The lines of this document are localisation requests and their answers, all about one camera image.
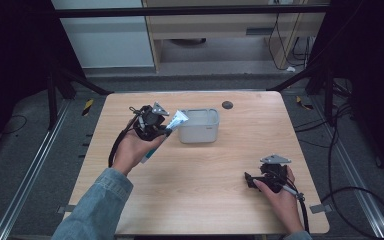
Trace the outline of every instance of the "plastic box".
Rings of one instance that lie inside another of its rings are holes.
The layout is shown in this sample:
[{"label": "plastic box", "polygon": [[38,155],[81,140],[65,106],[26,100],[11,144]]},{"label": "plastic box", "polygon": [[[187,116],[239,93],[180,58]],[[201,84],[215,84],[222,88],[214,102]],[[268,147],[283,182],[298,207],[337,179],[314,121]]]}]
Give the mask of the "plastic box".
[{"label": "plastic box", "polygon": [[179,140],[182,143],[216,141],[220,122],[216,109],[184,109],[181,111],[189,118],[179,127]]}]

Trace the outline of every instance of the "black cable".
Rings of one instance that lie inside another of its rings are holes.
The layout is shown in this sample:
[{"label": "black cable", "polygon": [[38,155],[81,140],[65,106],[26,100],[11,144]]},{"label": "black cable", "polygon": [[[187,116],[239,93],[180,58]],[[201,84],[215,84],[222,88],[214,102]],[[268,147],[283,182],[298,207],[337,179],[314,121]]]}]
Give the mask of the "black cable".
[{"label": "black cable", "polygon": [[271,57],[272,57],[272,59],[273,59],[273,62],[274,62],[275,67],[276,67],[278,70],[286,70],[286,69],[287,69],[287,68],[280,68],[279,66],[277,66],[276,61],[275,61],[274,56],[273,56],[273,53],[272,53],[272,51],[271,51],[271,38],[272,38],[272,36],[273,36],[273,33],[274,33],[275,29],[277,29],[277,33],[278,33],[278,36],[279,36],[279,41],[280,41],[280,44],[281,44],[281,46],[282,46],[283,55],[284,55],[284,57],[285,57],[285,60],[286,60],[292,67],[298,67],[298,66],[302,66],[302,65],[304,65],[304,64],[297,64],[297,65],[296,65],[296,64],[293,64],[293,63],[290,63],[290,62],[289,62],[289,60],[288,60],[288,58],[287,58],[287,56],[286,56],[286,50],[285,50],[285,47],[284,47],[284,45],[283,45],[282,38],[280,37],[280,31],[279,31],[279,13],[276,13],[276,21],[275,21],[275,23],[274,23],[273,31],[271,32],[271,34],[270,34],[270,36],[269,36],[269,44],[268,44],[268,45],[269,45],[269,52],[270,52],[270,55],[271,55]]},{"label": "black cable", "polygon": [[338,124],[337,124],[337,120],[338,120],[338,116],[340,116],[340,113],[341,111],[345,111],[346,109],[348,109],[350,106],[346,106],[344,109],[339,109],[338,112],[335,114],[336,116],[336,121],[334,121],[334,125],[333,125],[333,128],[334,128],[334,132],[332,134],[332,141],[330,143],[330,146],[329,146],[329,153],[328,153],[328,183],[329,183],[329,194],[324,197],[321,201],[325,201],[327,198],[330,197],[330,199],[332,200],[332,204],[333,206],[335,207],[335,210],[336,212],[338,213],[338,215],[340,216],[340,218],[342,220],[344,220],[344,222],[346,224],[348,224],[352,229],[354,229],[355,231],[357,231],[358,233],[360,233],[361,235],[365,236],[365,237],[368,237],[368,238],[372,238],[372,239],[384,239],[384,238],[379,238],[377,236],[373,236],[373,235],[370,235],[366,232],[364,232],[363,230],[357,228],[355,225],[353,225],[350,221],[348,221],[345,216],[342,214],[342,212],[339,210],[337,204],[336,204],[336,201],[335,201],[335,198],[334,198],[334,195],[338,192],[341,192],[341,191],[345,191],[345,190],[360,190],[360,191],[364,191],[366,193],[369,193],[369,194],[372,194],[373,196],[375,196],[375,198],[384,206],[384,201],[379,197],[377,196],[376,194],[370,192],[369,190],[367,189],[364,189],[364,188],[359,188],[359,187],[353,187],[353,186],[350,186],[350,187],[344,187],[344,188],[340,188],[340,189],[337,189],[337,190],[333,190],[333,187],[332,187],[332,151],[333,151],[333,146],[335,145],[335,142],[336,142],[336,137],[337,137],[337,134],[338,134]]},{"label": "black cable", "polygon": [[306,125],[309,125],[309,124],[312,124],[312,123],[315,123],[315,122],[318,122],[318,121],[323,121],[323,119],[320,118],[320,119],[318,119],[318,120],[314,120],[314,121],[311,121],[311,122],[303,123],[303,124],[301,124],[301,125],[294,126],[294,128],[303,127],[303,126],[306,126]]},{"label": "black cable", "polygon": [[297,39],[295,40],[294,47],[292,48],[292,56],[296,60],[304,61],[304,65],[306,65],[306,62],[308,61],[308,57],[309,57],[309,52],[310,52],[310,37],[307,37],[304,53],[295,52],[299,39],[300,38],[297,37]]},{"label": "black cable", "polygon": [[115,153],[117,152],[118,145],[120,145],[121,141],[124,139],[127,132],[133,129],[131,127],[132,127],[133,123],[137,120],[138,116],[141,114],[143,107],[140,110],[136,110],[133,107],[129,107],[129,109],[135,114],[135,116],[133,117],[132,120],[130,120],[130,122],[127,124],[126,128],[120,132],[117,139],[114,141],[114,144],[111,148],[110,155],[108,157],[108,167],[112,167],[113,162],[114,162],[114,156],[115,156]]},{"label": "black cable", "polygon": [[308,234],[310,234],[310,226],[308,224],[307,208],[305,207],[305,203],[304,203],[304,201],[305,201],[304,194],[298,191],[298,188],[295,186],[294,182],[288,176],[286,176],[286,179],[284,179],[284,178],[282,178],[282,176],[280,176],[276,172],[273,172],[273,171],[268,171],[268,172],[270,174],[276,176],[280,180],[282,180],[282,182],[284,182],[286,185],[288,185],[288,187],[290,187],[292,190],[294,190],[297,193],[297,195],[295,195],[295,197],[297,198],[297,200],[300,204],[300,207],[301,207],[302,218],[304,220],[304,229],[305,229],[305,231],[308,232]]},{"label": "black cable", "polygon": [[346,26],[348,26],[348,24],[351,22],[351,20],[355,17],[355,15],[357,15],[357,12],[358,12],[358,10],[360,10],[360,8],[361,8],[361,6],[363,5],[363,2],[364,2],[364,0],[360,0],[360,3],[359,3],[359,5],[358,5],[358,7],[355,9],[355,11],[354,11],[354,13],[348,18],[348,20],[345,22],[345,24],[344,25],[342,25],[342,27],[338,30],[338,32],[335,34],[335,36],[333,36],[330,40],[329,40],[329,42],[326,44],[326,46],[314,57],[314,58],[312,58],[312,61],[311,62],[309,62],[309,64],[310,63],[312,63],[312,62],[314,62],[317,58],[319,58],[320,56],[321,56],[321,54],[324,52],[324,51],[326,51],[326,49],[328,49],[329,47],[330,47],[330,45],[333,43],[333,41],[335,41],[336,40],[336,38],[338,37],[338,36],[340,36],[341,35],[341,33],[344,31],[344,29],[345,29],[345,27]]},{"label": "black cable", "polygon": [[318,144],[315,144],[315,143],[312,143],[312,142],[308,142],[308,141],[305,141],[305,140],[302,140],[302,139],[298,139],[298,141],[303,142],[303,143],[307,143],[307,144],[310,144],[310,145],[313,145],[315,147],[329,148],[329,146],[318,145]]},{"label": "black cable", "polygon": [[317,125],[314,125],[314,126],[312,126],[312,127],[309,127],[309,128],[300,129],[300,130],[295,130],[295,133],[299,133],[299,132],[307,132],[307,131],[316,129],[316,128],[320,127],[320,126],[323,126],[323,124],[325,124],[325,123],[327,123],[327,122],[329,122],[329,121],[326,120],[326,121],[323,121],[323,122],[321,122],[321,123],[319,123],[319,124],[317,124]]},{"label": "black cable", "polygon": [[11,134],[11,133],[15,133],[15,132],[18,132],[20,131],[24,126],[26,126],[27,124],[27,118],[23,115],[14,115],[14,116],[11,116],[11,118],[16,118],[16,117],[20,117],[20,118],[23,118],[24,119],[24,122],[23,124],[21,124],[21,127],[15,129],[15,130],[12,130],[12,131],[9,131],[9,132],[3,132],[2,134]]}]

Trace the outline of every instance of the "wire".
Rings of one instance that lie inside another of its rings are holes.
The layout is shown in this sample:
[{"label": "wire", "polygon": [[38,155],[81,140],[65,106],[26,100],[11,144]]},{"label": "wire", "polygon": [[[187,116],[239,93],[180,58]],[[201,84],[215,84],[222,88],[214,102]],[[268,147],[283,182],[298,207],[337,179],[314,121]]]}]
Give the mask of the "wire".
[{"label": "wire", "polygon": [[316,129],[316,128],[320,127],[320,126],[323,126],[323,124],[325,124],[325,123],[327,123],[327,122],[329,122],[329,121],[326,120],[326,121],[323,121],[323,122],[321,122],[321,123],[319,123],[319,124],[317,124],[317,125],[314,125],[314,126],[312,126],[312,127],[309,127],[309,128],[300,129],[300,130],[295,130],[295,133],[299,133],[299,132],[307,132],[307,131]]},{"label": "wire", "polygon": [[360,191],[364,191],[366,193],[369,193],[371,195],[373,195],[383,206],[384,206],[384,201],[378,197],[376,194],[374,194],[373,192],[367,190],[367,189],[364,189],[364,188],[359,188],[359,187],[353,187],[353,186],[349,186],[349,187],[344,187],[344,188],[340,188],[340,189],[337,189],[337,190],[333,190],[333,187],[332,187],[332,151],[333,151],[333,146],[335,145],[335,142],[337,141],[337,137],[338,137],[338,124],[337,124],[337,120],[339,119],[339,116],[343,115],[343,113],[341,113],[342,111],[343,112],[346,112],[348,113],[349,111],[346,111],[348,110],[348,108],[350,108],[349,105],[343,105],[345,106],[343,109],[339,109],[338,112],[335,114],[335,117],[336,117],[336,121],[334,121],[334,132],[332,134],[332,141],[330,143],[330,146],[329,146],[329,153],[328,153],[328,183],[329,183],[329,194],[327,196],[325,196],[324,198],[322,198],[321,202],[324,202],[327,198],[330,197],[330,199],[332,200],[332,204],[333,206],[335,207],[335,210],[336,212],[338,213],[338,215],[341,217],[341,219],[346,223],[348,224],[352,229],[354,229],[355,231],[357,231],[358,233],[360,233],[361,235],[365,236],[365,237],[368,237],[368,238],[372,238],[372,239],[384,239],[384,238],[379,238],[377,236],[373,236],[373,235],[370,235],[366,232],[364,232],[363,230],[357,228],[355,225],[353,225],[348,219],[346,219],[344,217],[344,215],[342,214],[342,212],[339,210],[337,204],[336,204],[336,201],[335,201],[335,198],[334,198],[334,195],[338,192],[341,192],[341,191],[346,191],[346,190],[360,190]]},{"label": "wire", "polygon": [[305,229],[305,231],[310,233],[310,226],[308,224],[307,208],[305,207],[305,203],[304,203],[304,201],[305,201],[304,194],[298,191],[298,188],[295,186],[294,182],[288,176],[285,176],[285,178],[286,178],[285,179],[281,175],[277,174],[274,171],[269,170],[268,173],[270,173],[270,174],[274,175],[275,177],[279,178],[280,180],[282,180],[286,185],[288,185],[290,188],[292,188],[292,190],[294,190],[297,193],[295,197],[297,198],[297,200],[301,206],[302,217],[304,220],[304,229]]},{"label": "wire", "polygon": [[311,143],[311,142],[308,142],[308,141],[305,141],[305,140],[302,140],[302,139],[298,139],[298,141],[303,142],[303,143],[307,143],[307,144],[310,144],[310,145],[313,145],[313,146],[316,146],[316,147],[329,148],[329,146],[318,145],[318,144]]},{"label": "wire", "polygon": [[14,116],[11,116],[11,118],[23,118],[24,119],[24,122],[23,124],[21,124],[21,127],[15,129],[15,130],[12,130],[12,131],[9,131],[9,132],[3,132],[2,134],[11,134],[11,133],[15,133],[15,132],[18,132],[20,131],[24,126],[26,126],[27,124],[27,118],[23,115],[14,115]]},{"label": "wire", "polygon": [[[279,66],[277,66],[276,61],[275,61],[274,56],[273,56],[273,53],[272,53],[272,51],[271,51],[271,38],[272,38],[272,36],[273,36],[274,31],[277,30],[277,35],[278,35],[278,37],[279,37],[280,45],[282,46],[283,56],[285,57],[285,60],[286,60],[292,67],[303,66],[304,64],[294,64],[294,63],[289,62],[288,57],[286,56],[285,46],[283,45],[283,41],[282,41],[282,38],[281,38],[281,36],[280,36],[280,31],[279,31],[279,15],[280,15],[279,13],[276,13],[276,21],[275,21],[275,23],[274,23],[273,31],[272,31],[271,34],[270,34],[270,37],[269,37],[269,44],[268,44],[268,45],[269,45],[269,52],[270,52],[270,55],[271,55],[271,57],[272,57],[272,59],[273,59],[274,65],[276,66],[276,68],[277,68],[278,70],[286,70],[286,68],[280,68]],[[292,29],[292,31],[295,30],[295,28],[296,28],[296,24],[297,24],[297,22],[295,22],[295,25],[294,25],[294,28]]]},{"label": "wire", "polygon": [[304,53],[295,53],[295,49],[296,49],[298,41],[300,39],[299,37],[297,37],[297,39],[295,40],[294,47],[292,48],[292,56],[296,60],[304,61],[304,65],[308,61],[308,57],[310,54],[310,38],[311,37],[307,37]]},{"label": "wire", "polygon": [[129,107],[129,109],[135,114],[135,116],[133,117],[133,119],[130,120],[130,122],[127,124],[126,128],[120,132],[120,134],[118,135],[118,137],[114,141],[114,144],[111,148],[110,155],[108,156],[108,167],[112,167],[113,161],[114,161],[114,156],[115,156],[115,153],[117,152],[118,145],[124,139],[127,132],[134,129],[134,128],[132,128],[132,129],[130,129],[130,128],[132,127],[133,123],[137,120],[139,115],[142,113],[144,107],[142,107],[140,110],[136,110],[133,107]]},{"label": "wire", "polygon": [[309,125],[309,124],[312,124],[312,123],[315,123],[315,122],[318,122],[318,121],[323,121],[323,119],[320,118],[320,119],[318,119],[318,120],[314,120],[314,121],[311,121],[311,122],[303,123],[303,124],[301,124],[301,125],[295,126],[294,128],[303,127],[303,126],[306,126],[306,125]]},{"label": "wire", "polygon": [[342,27],[338,30],[338,32],[335,34],[335,36],[333,36],[330,40],[329,40],[329,42],[326,44],[326,46],[314,57],[314,58],[312,58],[312,61],[311,62],[309,62],[309,64],[310,63],[312,63],[312,62],[314,62],[317,58],[319,58],[320,57],[320,55],[324,52],[324,51],[326,51],[326,49],[328,48],[328,47],[330,47],[330,45],[333,43],[333,41],[335,41],[336,40],[336,38],[338,38],[338,36],[344,31],[344,29],[345,29],[345,27],[346,26],[348,26],[348,24],[351,22],[351,20],[355,17],[355,15],[357,15],[357,12],[358,12],[358,10],[360,10],[360,8],[361,8],[361,6],[363,5],[363,2],[364,2],[364,0],[360,0],[360,3],[359,3],[359,5],[358,5],[358,7],[357,7],[357,9],[354,11],[354,13],[351,15],[351,17],[349,17],[348,18],[348,20],[345,22],[345,24],[344,25],[342,25]]}]

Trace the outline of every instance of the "denim jacket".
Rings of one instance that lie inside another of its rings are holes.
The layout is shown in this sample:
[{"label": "denim jacket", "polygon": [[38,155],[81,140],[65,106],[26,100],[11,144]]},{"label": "denim jacket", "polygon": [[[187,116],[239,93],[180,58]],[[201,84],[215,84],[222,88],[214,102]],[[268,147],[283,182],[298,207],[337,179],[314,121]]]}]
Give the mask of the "denim jacket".
[{"label": "denim jacket", "polygon": [[[74,211],[60,223],[52,239],[114,239],[121,212],[132,192],[126,176],[107,168],[80,199]],[[287,240],[307,240],[310,235],[298,232]]]}]

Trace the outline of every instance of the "person's left hand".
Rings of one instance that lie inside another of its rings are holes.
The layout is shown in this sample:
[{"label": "person's left hand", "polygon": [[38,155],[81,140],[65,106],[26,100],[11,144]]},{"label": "person's left hand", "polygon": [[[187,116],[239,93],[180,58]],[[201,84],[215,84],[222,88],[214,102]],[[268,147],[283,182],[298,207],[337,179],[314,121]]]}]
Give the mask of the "person's left hand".
[{"label": "person's left hand", "polygon": [[118,145],[112,168],[127,176],[127,174],[139,164],[145,154],[160,146],[164,138],[165,135],[161,135],[148,142],[140,139],[134,130],[128,131]]}]

